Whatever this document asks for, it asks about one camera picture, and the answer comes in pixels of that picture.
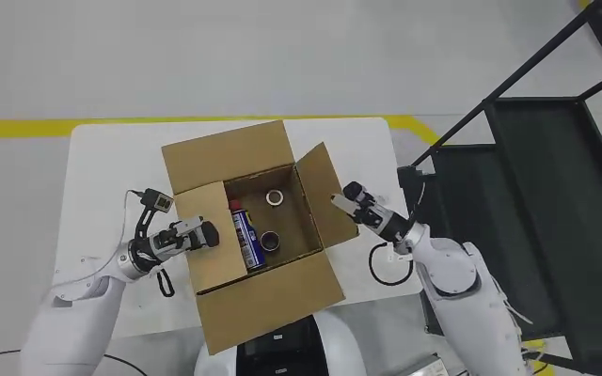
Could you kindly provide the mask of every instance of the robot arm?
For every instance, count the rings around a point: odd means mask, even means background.
[[[140,223],[135,239],[121,244],[99,271],[59,284],[48,294],[21,351],[23,376],[91,375],[113,334],[126,283],[184,251],[219,244],[214,225],[202,217],[173,223],[149,237]]]
[[[392,242],[396,253],[412,253],[445,338],[471,375],[529,374],[506,297],[477,247],[451,239],[432,239],[428,226],[382,207],[355,181],[343,189],[343,194],[332,196],[335,206]]]

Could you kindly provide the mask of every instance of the blue spray can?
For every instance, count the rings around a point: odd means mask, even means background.
[[[248,211],[241,208],[241,203],[238,200],[230,201],[230,210],[232,211],[232,221],[234,221],[234,228],[236,229],[238,243],[241,245],[246,269],[251,272],[262,268],[265,266],[265,257],[261,251],[259,239],[257,239],[257,232],[251,225]]]

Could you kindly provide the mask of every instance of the table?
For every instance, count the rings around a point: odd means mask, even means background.
[[[126,190],[152,187],[171,195],[161,147],[190,138],[242,128],[262,121],[85,125],[71,135],[63,193],[54,283],[89,274],[89,263],[103,264],[113,253],[121,230]],[[381,203],[407,216],[403,191],[398,186],[396,162],[387,123],[382,118],[285,120],[295,159],[324,141],[341,185],[362,182]],[[133,196],[127,202],[124,240],[131,239],[142,206]],[[175,210],[158,213],[149,233],[177,219]],[[398,287],[375,282],[369,272],[368,252],[380,239],[366,228],[347,243],[327,253],[346,299],[341,304],[365,302],[421,291],[414,274]],[[380,250],[374,269],[384,279],[405,275],[407,262]],[[113,337],[128,337],[200,326],[194,293],[184,256],[165,267],[176,295],[164,298],[154,277],[128,286]]]

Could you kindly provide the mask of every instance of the cardboard box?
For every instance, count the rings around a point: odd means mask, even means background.
[[[212,221],[220,244],[187,255],[210,354],[261,336],[344,299],[324,250],[357,236],[330,203],[341,192],[324,143],[298,162],[281,120],[163,147],[180,218]],[[265,200],[279,189],[284,201]],[[229,210],[238,199],[258,236],[273,230],[280,248],[248,273]]]

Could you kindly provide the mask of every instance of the floor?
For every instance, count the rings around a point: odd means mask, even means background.
[[[412,114],[443,134],[576,7],[572,0],[6,0],[0,118]],[[601,54],[583,30],[508,94],[582,92],[602,78]],[[589,102],[600,120],[601,97]],[[391,136],[398,165],[426,148],[410,131]],[[478,117],[452,141],[490,140]],[[21,346],[49,284],[68,152],[65,137],[0,139],[0,350]],[[462,370],[443,339],[423,333],[417,296],[333,310],[356,334],[371,375],[432,352],[451,374]],[[185,375],[202,340],[200,329],[123,338],[109,353],[149,375]],[[16,374],[16,365],[14,355],[0,359],[3,374]],[[103,361],[96,374],[135,373]]]

